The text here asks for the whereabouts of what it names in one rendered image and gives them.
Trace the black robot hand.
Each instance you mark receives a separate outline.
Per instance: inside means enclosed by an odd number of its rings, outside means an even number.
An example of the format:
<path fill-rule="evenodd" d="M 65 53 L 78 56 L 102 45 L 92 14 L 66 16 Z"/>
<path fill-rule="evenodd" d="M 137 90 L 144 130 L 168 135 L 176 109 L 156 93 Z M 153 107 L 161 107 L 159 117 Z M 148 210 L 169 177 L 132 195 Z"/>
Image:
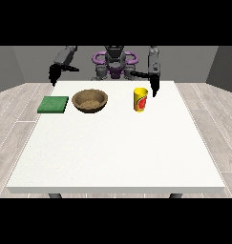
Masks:
<path fill-rule="evenodd" d="M 78 71 L 78 68 L 66 65 L 52 64 L 49 69 L 49 79 L 53 86 L 55 86 L 57 80 L 61 76 L 61 72 L 63 71 Z"/>
<path fill-rule="evenodd" d="M 135 77 L 147 78 L 150 81 L 153 96 L 157 95 L 157 92 L 159 90 L 159 75 L 157 73 L 131 71 L 130 74 Z"/>

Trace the yellow cup with melon print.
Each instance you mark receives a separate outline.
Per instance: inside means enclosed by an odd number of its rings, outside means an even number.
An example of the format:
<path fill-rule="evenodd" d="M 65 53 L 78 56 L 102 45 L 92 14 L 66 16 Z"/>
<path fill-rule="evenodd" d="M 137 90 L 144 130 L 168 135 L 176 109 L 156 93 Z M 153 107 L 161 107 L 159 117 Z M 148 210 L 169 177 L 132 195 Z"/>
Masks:
<path fill-rule="evenodd" d="M 136 112 L 143 112 L 145 109 L 148 96 L 148 90 L 145 88 L 134 89 L 134 110 Z"/>

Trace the green square pad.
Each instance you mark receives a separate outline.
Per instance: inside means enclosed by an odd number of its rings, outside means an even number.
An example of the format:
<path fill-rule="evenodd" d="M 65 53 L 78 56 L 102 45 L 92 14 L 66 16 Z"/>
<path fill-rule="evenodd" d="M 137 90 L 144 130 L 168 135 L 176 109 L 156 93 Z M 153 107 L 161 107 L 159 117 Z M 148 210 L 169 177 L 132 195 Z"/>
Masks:
<path fill-rule="evenodd" d="M 68 96 L 45 96 L 38 109 L 38 113 L 63 113 L 66 109 Z"/>

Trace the brown wooden bowl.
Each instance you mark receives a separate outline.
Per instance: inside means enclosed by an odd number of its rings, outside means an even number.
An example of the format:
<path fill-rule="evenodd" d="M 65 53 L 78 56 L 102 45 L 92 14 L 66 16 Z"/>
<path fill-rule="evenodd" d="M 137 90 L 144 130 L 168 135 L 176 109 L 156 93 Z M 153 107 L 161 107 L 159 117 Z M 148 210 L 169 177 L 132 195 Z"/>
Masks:
<path fill-rule="evenodd" d="M 95 113 L 105 107 L 108 102 L 108 95 L 101 90 L 83 90 L 73 96 L 72 102 L 81 112 Z"/>

